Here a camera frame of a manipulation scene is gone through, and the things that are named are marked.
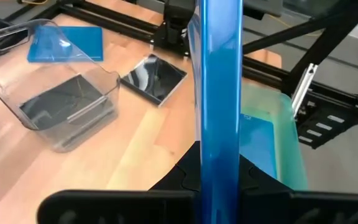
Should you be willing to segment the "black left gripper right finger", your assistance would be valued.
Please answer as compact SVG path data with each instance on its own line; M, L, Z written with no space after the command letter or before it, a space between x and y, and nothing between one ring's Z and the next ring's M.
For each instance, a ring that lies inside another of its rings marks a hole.
M240 157L239 222L358 224L358 194L293 190Z

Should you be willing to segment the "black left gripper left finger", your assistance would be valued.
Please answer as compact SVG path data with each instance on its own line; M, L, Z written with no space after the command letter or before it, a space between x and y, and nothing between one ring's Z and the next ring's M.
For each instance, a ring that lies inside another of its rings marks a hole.
M55 192L38 207L38 223L196 223L200 142L149 190Z

